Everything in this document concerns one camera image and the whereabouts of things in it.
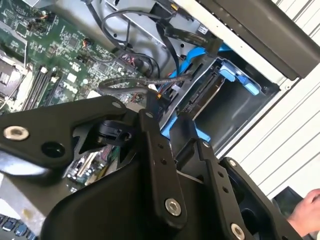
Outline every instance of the keyboard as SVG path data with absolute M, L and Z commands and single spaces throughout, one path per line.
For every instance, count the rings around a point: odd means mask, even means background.
M 20 220 L 0 214 L 0 240 L 38 240 L 38 237 Z

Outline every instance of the hand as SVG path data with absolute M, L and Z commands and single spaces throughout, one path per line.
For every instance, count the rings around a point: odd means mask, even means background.
M 320 231 L 320 189 L 312 190 L 306 195 L 295 207 L 288 222 L 301 237 Z

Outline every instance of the black plastic panel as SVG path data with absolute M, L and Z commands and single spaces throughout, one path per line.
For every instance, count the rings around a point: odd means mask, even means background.
M 271 0 L 200 2 L 287 78 L 305 78 L 320 63 L 320 47 Z

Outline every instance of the motherboard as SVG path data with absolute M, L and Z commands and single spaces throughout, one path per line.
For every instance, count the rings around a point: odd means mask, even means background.
M 1 114 L 95 98 L 104 94 L 101 81 L 139 76 L 132 59 L 116 56 L 63 17 L 21 0 L 0 0 Z M 134 93 L 115 97 L 124 104 L 145 101 Z M 75 159 L 66 173 L 70 191 L 102 178 L 119 151 L 106 146 Z
M 132 64 L 91 40 L 74 24 L 48 10 L 31 8 L 21 0 L 0 0 L 0 51 L 0 56 L 14 59 L 31 72 L 31 77 L 24 79 L 28 81 L 25 87 L 16 89 L 13 100 L 22 95 L 18 91 L 24 93 L 23 99 L 16 102 L 10 99 L 8 90 L 4 91 L 12 84 L 0 76 L 0 97 L 9 97 L 6 103 L 10 107 L 5 108 L 9 112 L 97 97 L 102 94 L 98 90 L 101 81 L 140 75 Z M 19 84 L 17 77 L 4 76 L 4 80 Z M 130 83 L 114 87 L 130 87 Z M 133 96 L 129 93 L 116 97 L 127 103 Z

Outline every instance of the finger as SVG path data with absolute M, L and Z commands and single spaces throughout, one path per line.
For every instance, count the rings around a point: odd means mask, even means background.
M 320 189 L 314 189 L 305 196 L 304 200 L 308 203 L 312 203 L 314 199 L 319 195 L 320 195 Z
M 317 204 L 320 204 L 320 194 L 315 196 L 312 200 L 313 203 L 317 203 Z

